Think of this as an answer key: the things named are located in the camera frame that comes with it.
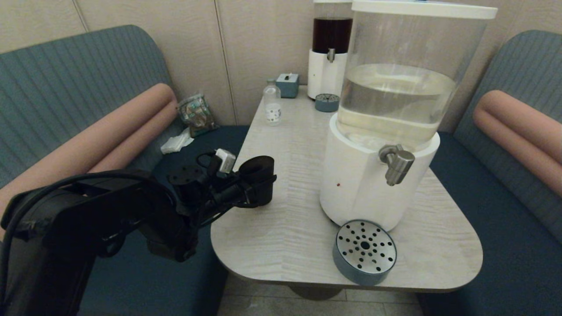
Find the bottle label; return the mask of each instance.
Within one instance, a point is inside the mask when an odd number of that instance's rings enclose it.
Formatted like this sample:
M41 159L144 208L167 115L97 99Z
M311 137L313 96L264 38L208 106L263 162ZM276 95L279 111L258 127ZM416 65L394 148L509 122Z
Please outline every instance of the bottle label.
M269 109L265 112L265 117L269 122L277 122L281 119L281 109Z

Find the tissue box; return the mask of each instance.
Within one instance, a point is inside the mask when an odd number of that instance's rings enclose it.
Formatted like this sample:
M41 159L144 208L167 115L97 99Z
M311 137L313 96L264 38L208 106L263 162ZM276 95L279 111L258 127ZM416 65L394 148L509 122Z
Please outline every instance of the tissue box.
M280 74L275 83L281 90L281 98L297 97L298 74Z

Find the drip tray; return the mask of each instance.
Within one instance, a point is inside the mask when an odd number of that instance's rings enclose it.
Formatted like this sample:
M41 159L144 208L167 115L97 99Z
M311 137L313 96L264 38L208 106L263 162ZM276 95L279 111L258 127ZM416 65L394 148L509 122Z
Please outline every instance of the drip tray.
M332 251L338 270L359 285L382 282L396 262L396 246L375 223L352 220L338 231Z

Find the snack bag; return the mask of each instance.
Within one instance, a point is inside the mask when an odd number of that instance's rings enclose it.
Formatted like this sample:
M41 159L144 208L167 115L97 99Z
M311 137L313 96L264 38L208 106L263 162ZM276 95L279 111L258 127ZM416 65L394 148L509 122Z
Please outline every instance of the snack bag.
M178 114L183 123L190 127L191 137L219 128L202 93L182 100L178 104Z

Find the blue seat cushion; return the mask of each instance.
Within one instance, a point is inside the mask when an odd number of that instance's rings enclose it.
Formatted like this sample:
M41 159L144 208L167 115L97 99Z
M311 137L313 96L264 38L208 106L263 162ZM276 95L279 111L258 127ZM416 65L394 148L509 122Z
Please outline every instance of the blue seat cushion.
M419 294L425 313L562 315L562 245L452 135L440 136L430 167L474 227L484 261L461 289Z
M221 127L201 135L165 155L153 175L167 185L169 172L194 164L201 153L223 148L237 155L247 132ZM117 255L96 259L79 315L215 315L227 274L212 249L210 227L200 231L197 253L183 263L150 254L142 234L133 232Z

